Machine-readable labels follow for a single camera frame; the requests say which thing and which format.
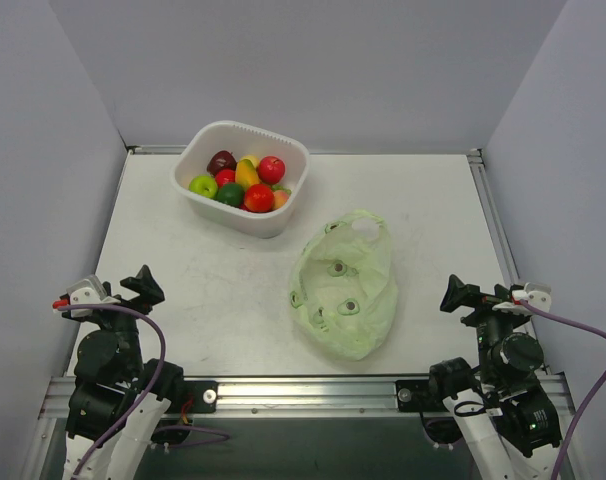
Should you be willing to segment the light green plastic bag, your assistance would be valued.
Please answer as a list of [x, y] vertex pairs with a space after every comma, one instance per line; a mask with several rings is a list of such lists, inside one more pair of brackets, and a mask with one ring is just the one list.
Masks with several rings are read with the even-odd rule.
[[324, 354], [360, 361], [386, 340], [397, 310], [387, 222], [354, 210], [306, 243], [289, 280], [294, 323]]

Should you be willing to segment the green apple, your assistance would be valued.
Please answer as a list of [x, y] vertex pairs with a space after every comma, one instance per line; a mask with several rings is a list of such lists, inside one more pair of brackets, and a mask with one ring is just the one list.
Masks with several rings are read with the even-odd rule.
[[202, 197], [215, 199], [219, 186], [214, 177], [209, 175], [198, 175], [190, 181], [188, 190], [191, 193], [200, 195]]

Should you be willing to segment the dark green lime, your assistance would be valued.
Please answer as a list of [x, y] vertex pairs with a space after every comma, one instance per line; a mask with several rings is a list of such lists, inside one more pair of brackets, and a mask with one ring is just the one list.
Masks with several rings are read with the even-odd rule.
[[222, 185], [216, 194], [215, 199], [225, 205], [239, 208], [245, 197], [245, 190], [240, 184], [228, 182]]

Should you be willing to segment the yellow mango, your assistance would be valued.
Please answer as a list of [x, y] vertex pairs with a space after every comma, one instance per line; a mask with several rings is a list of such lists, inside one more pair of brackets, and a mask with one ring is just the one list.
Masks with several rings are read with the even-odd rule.
[[249, 159], [244, 158], [237, 163], [235, 182], [240, 185], [244, 191], [247, 191], [252, 186], [260, 183], [256, 168]]

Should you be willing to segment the red apple from bag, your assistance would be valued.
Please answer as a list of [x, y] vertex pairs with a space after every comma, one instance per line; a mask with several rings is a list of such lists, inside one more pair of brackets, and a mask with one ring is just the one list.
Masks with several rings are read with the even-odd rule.
[[257, 173], [262, 182], [276, 185], [286, 174], [286, 164], [279, 157], [266, 156], [260, 160]]

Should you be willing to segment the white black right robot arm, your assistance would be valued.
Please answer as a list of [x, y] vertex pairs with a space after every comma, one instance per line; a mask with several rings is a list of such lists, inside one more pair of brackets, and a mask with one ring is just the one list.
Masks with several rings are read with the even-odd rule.
[[474, 329], [475, 367], [461, 357], [429, 369], [429, 402], [453, 416], [484, 479], [549, 479], [560, 452], [562, 433], [556, 407], [538, 376], [544, 354], [522, 331], [531, 307], [551, 307], [551, 291], [527, 283], [497, 285], [484, 293], [450, 275], [440, 309], [470, 312], [461, 320]]

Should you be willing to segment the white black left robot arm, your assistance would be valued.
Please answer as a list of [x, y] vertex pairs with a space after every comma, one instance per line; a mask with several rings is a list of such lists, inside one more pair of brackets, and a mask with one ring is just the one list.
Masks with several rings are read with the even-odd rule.
[[159, 327], [149, 315], [165, 295], [148, 266], [120, 282], [134, 297], [115, 294], [90, 275], [56, 300], [63, 318], [96, 330], [77, 347], [75, 387], [66, 421], [66, 479], [131, 479], [167, 411], [185, 399], [182, 367], [142, 356], [138, 324]]

